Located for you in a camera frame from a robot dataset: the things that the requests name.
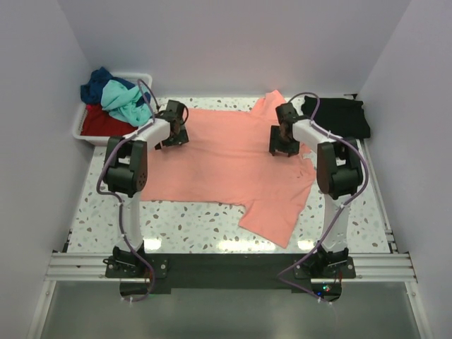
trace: black clamp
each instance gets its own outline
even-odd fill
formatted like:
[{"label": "black clamp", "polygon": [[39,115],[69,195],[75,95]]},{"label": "black clamp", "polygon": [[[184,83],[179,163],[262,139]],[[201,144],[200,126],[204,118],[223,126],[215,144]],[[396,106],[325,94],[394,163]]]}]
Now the black clamp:
[{"label": "black clamp", "polygon": [[[105,161],[124,137],[113,136],[108,139]],[[111,192],[127,194],[132,198],[142,191],[148,180],[148,143],[128,141],[118,149],[104,176],[104,183]]]},{"label": "black clamp", "polygon": [[[169,260],[165,254],[146,254],[144,244],[136,250],[154,268],[154,278],[167,277]],[[112,256],[103,260],[107,265],[105,277],[107,278],[149,278],[145,264],[130,251],[123,251],[119,247],[113,248]]]},{"label": "black clamp", "polygon": [[298,115],[291,102],[276,107],[276,116],[279,126],[271,126],[268,151],[272,155],[275,155],[276,152],[286,153],[288,157],[298,154],[299,141],[294,139],[292,127],[297,121],[308,119],[308,117]]},{"label": "black clamp", "polygon": [[347,247],[339,252],[327,252],[320,246],[317,252],[302,264],[302,267],[305,272],[309,272],[311,277],[321,278],[330,276],[332,272],[345,265],[353,264],[352,261],[353,259],[348,256]]},{"label": "black clamp", "polygon": [[[184,110],[187,110],[187,116],[184,119]],[[158,119],[163,119],[169,122],[169,138],[158,143],[155,146],[159,150],[163,146],[183,145],[189,142],[189,135],[186,132],[185,123],[189,118],[189,110],[184,104],[175,100],[168,100],[166,109],[157,114]]]},{"label": "black clamp", "polygon": [[[344,140],[358,149],[356,139]],[[338,165],[337,159],[345,163]],[[317,183],[323,194],[329,194],[335,200],[340,196],[355,194],[362,180],[361,162],[349,147],[338,141],[317,145]]]}]

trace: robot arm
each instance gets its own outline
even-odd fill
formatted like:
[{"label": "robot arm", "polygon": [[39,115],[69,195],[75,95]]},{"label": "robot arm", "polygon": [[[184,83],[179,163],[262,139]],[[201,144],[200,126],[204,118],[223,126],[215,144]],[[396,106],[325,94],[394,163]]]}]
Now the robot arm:
[{"label": "robot arm", "polygon": [[[157,114],[157,119],[150,123],[151,126],[141,127],[138,135],[137,132],[133,132],[124,137],[115,136],[108,140],[105,162],[120,141],[130,138],[130,141],[123,144],[114,156],[105,174],[104,182],[108,185],[108,190],[118,194],[123,201],[121,220],[124,224],[124,233],[135,251],[143,245],[139,203],[141,191],[148,179],[148,150],[161,148],[162,145],[181,145],[189,141],[182,117],[185,109],[184,104],[169,100],[166,108]],[[130,248],[120,235],[118,230],[116,247],[129,252]]]},{"label": "robot arm", "polygon": [[[323,233],[327,231],[338,209],[357,192],[362,183],[362,168],[359,158],[342,143],[318,132],[311,126],[311,120],[299,116],[292,103],[276,108],[279,126],[270,131],[270,152],[286,153],[288,156],[299,152],[299,143],[306,144],[317,154],[317,182],[325,198]],[[353,138],[346,139],[357,148]],[[339,165],[337,160],[344,160]],[[333,228],[327,234],[313,260],[307,262],[311,274],[318,275],[326,267],[339,266],[347,262],[347,226],[349,208],[339,214]]]}]

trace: black metal plate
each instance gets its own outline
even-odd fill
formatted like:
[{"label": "black metal plate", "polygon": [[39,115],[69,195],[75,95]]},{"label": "black metal plate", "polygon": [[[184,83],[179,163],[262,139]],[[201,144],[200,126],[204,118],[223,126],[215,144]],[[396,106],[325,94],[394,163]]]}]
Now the black metal plate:
[{"label": "black metal plate", "polygon": [[[292,254],[146,254],[153,265],[157,281],[154,294],[169,294],[172,288],[210,288],[240,290],[292,290],[281,282],[280,271],[300,260],[302,255]],[[288,272],[286,280],[311,290],[307,276],[296,277]],[[343,271],[343,278],[353,278],[355,273]],[[107,278],[130,278],[124,272],[107,268]]]},{"label": "black metal plate", "polygon": [[351,256],[347,257],[347,263],[345,265],[327,267],[325,270],[323,270],[321,275],[308,275],[301,267],[300,268],[295,267],[294,272],[296,279],[322,279],[322,278],[334,279],[336,273],[339,272],[342,273],[342,278],[346,279],[356,278],[355,264]]}]

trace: red cloth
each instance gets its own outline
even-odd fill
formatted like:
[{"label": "red cloth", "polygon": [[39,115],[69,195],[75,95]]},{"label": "red cloth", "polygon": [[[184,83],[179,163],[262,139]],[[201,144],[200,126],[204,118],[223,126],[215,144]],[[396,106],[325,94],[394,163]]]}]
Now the red cloth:
[{"label": "red cloth", "polygon": [[112,118],[106,111],[102,111],[102,106],[86,105],[86,114],[82,136],[123,136],[136,130],[136,127]]}]

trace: shirt sleeve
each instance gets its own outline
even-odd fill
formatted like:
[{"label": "shirt sleeve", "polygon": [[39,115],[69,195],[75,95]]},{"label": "shirt sleeve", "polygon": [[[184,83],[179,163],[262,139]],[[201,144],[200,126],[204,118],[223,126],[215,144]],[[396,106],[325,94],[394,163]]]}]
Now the shirt sleeve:
[{"label": "shirt sleeve", "polygon": [[245,205],[239,226],[286,248],[303,207],[289,201],[255,200]]}]

